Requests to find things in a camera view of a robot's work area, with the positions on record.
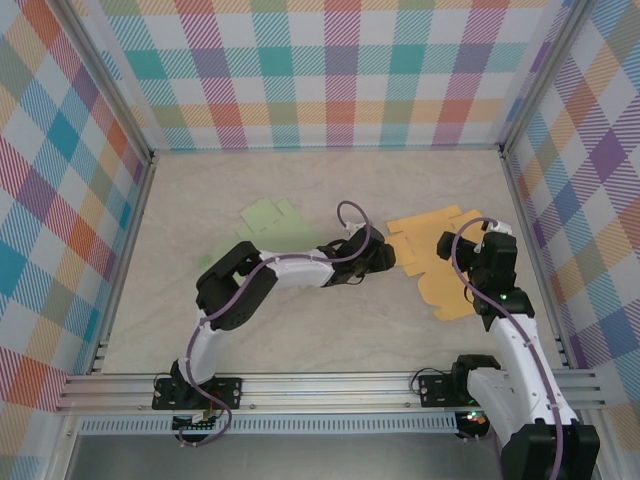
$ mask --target marble surface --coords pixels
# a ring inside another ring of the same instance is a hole
[[[560,365],[495,151],[209,152],[160,157],[103,373],[166,371],[184,354],[201,257],[263,197],[290,199],[327,240],[344,237],[335,218],[343,199],[360,204],[384,234],[387,220],[452,204],[510,223],[520,247],[517,285],[529,293],[552,366]],[[273,292],[227,336],[218,372],[410,371],[449,368],[462,353],[499,357],[479,317],[436,319],[416,282],[397,267],[357,287]]]

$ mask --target table surface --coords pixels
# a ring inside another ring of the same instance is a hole
[[[203,255],[228,241],[243,225],[242,210],[264,197],[289,199],[327,240],[344,237],[335,208],[345,198],[385,235],[388,220],[452,204],[510,223],[520,248],[517,285],[531,298],[551,365],[560,366],[497,152],[208,152],[160,156],[103,373],[167,371],[184,354]],[[411,371],[449,368],[463,353],[499,358],[478,316],[438,320],[417,278],[398,267],[357,287],[274,291],[227,335],[218,372]]]

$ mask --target beige floor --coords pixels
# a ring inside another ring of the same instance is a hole
[[[518,285],[559,365],[496,152],[251,152],[161,156],[103,372],[166,371],[184,353],[199,259],[242,225],[243,208],[267,196],[290,199],[329,240],[343,237],[334,212],[345,198],[385,234],[387,220],[451,204],[511,223],[520,240]],[[437,320],[416,281],[395,268],[358,287],[273,292],[229,334],[218,371],[409,371],[450,367],[461,353],[498,353],[479,317]]]

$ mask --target plaid backdrop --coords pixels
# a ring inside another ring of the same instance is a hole
[[[515,153],[571,346],[618,404],[611,416],[637,474],[640,1],[599,2]]]
[[[0,479],[33,478],[142,163],[44,0],[0,0]]]
[[[496,143],[561,3],[74,0],[172,149]]]

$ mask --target purple cable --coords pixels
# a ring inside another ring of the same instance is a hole
[[[351,202],[349,200],[343,200],[338,204],[338,207],[337,207],[338,221],[342,224],[343,227],[345,227],[347,225],[344,222],[344,220],[342,219],[342,213],[341,213],[342,207],[344,205],[350,205],[350,206],[354,207],[356,210],[358,210],[358,212],[362,216],[362,219],[364,220],[364,224],[365,224],[365,228],[366,228],[366,234],[365,234],[364,241],[362,242],[362,245],[360,246],[360,248],[358,248],[358,250],[355,253],[353,253],[353,254],[351,254],[351,255],[349,255],[347,257],[344,257],[344,258],[322,258],[322,257],[314,257],[312,255],[305,255],[303,253],[285,253],[283,255],[267,258],[266,260],[263,260],[262,262],[260,262],[256,266],[256,268],[254,268],[251,271],[251,273],[249,273],[249,275],[247,275],[247,277],[245,278],[244,282],[242,282],[242,285],[240,286],[240,288],[236,291],[236,293],[233,295],[233,297],[231,297],[231,300],[229,300],[225,304],[224,307],[222,307],[220,310],[215,311],[211,315],[200,319],[200,324],[195,329],[195,331],[193,332],[193,335],[191,335],[191,338],[189,339],[189,344],[187,346],[187,353],[185,355],[185,357],[186,357],[185,358],[185,366],[186,366],[186,370],[187,370],[187,380],[189,380],[189,384],[194,388],[194,390],[196,392],[198,392],[200,395],[202,395],[207,400],[210,400],[213,404],[217,405],[221,409],[225,410],[227,412],[228,418],[227,418],[227,423],[222,428],[222,430],[220,430],[218,433],[216,433],[214,435],[209,435],[207,438],[205,438],[201,442],[187,442],[182,436],[182,431],[184,430],[184,427],[181,428],[180,430],[178,430],[178,438],[179,438],[180,442],[182,442],[182,445],[188,445],[190,447],[197,447],[199,445],[206,445],[208,443],[216,441],[218,438],[220,438],[222,435],[224,435],[224,433],[229,429],[229,427],[231,426],[231,419],[233,418],[233,415],[231,413],[231,408],[229,408],[229,406],[226,403],[224,403],[222,400],[217,399],[213,395],[210,395],[205,390],[203,390],[200,387],[200,385],[198,385],[197,382],[195,381],[195,379],[193,378],[193,372],[191,371],[191,354],[193,353],[193,347],[195,346],[196,339],[198,338],[198,334],[200,333],[200,330],[203,329],[203,328],[206,328],[206,324],[213,323],[217,318],[220,318],[222,315],[224,315],[226,312],[228,312],[229,309],[236,304],[238,299],[242,296],[244,291],[247,289],[247,286],[255,278],[255,276],[258,274],[258,272],[262,268],[264,268],[267,265],[269,265],[270,263],[273,263],[273,262],[276,262],[276,261],[281,261],[281,260],[293,260],[293,259],[296,259],[296,260],[298,260],[298,259],[308,259],[309,261],[322,262],[322,263],[342,263],[342,262],[349,262],[351,260],[354,260],[354,259],[358,258],[360,256],[360,254],[362,252],[364,252],[364,250],[367,248],[367,245],[369,245],[369,240],[371,239],[371,222],[369,220],[369,217],[367,217],[367,214],[365,213],[365,211],[362,208],[360,208],[359,205],[357,205],[356,203]]]
[[[487,297],[484,293],[478,290],[476,287],[471,285],[471,283],[464,278],[464,274],[460,270],[458,266],[458,259],[456,258],[456,250],[458,248],[458,242],[462,237],[464,231],[469,228],[474,223],[478,222],[489,222],[492,225],[496,225],[498,222],[493,218],[487,217],[478,217],[473,220],[469,220],[465,223],[458,233],[456,233],[455,238],[453,239],[453,245],[451,245],[451,258],[453,260],[453,268],[458,275],[458,278],[462,280],[462,283],[465,287],[467,287],[471,292],[473,292],[477,297],[480,297],[482,300],[487,302],[489,305],[498,310],[502,315],[505,316],[511,322],[511,324],[518,330],[520,336],[524,339],[525,344],[528,345],[529,351],[531,352],[531,356],[538,367],[538,371],[540,372],[540,377],[542,378],[542,383],[544,384],[544,389],[547,391],[547,397],[549,398],[549,402],[551,404],[551,412],[553,413],[553,419],[556,422],[556,457],[553,461],[553,469],[551,470],[551,475],[549,476],[549,480],[557,480],[558,473],[560,473],[560,465],[562,464],[562,453],[563,453],[563,431],[562,431],[562,418],[560,417],[560,410],[558,409],[558,404],[556,403],[555,396],[553,394],[553,387],[551,386],[551,382],[549,381],[549,377],[547,377],[547,372],[542,365],[542,360],[538,355],[533,343],[531,342],[531,338],[527,335],[527,332],[524,331],[522,326],[518,323],[518,321],[511,315],[502,305],[498,302],[492,300]]]

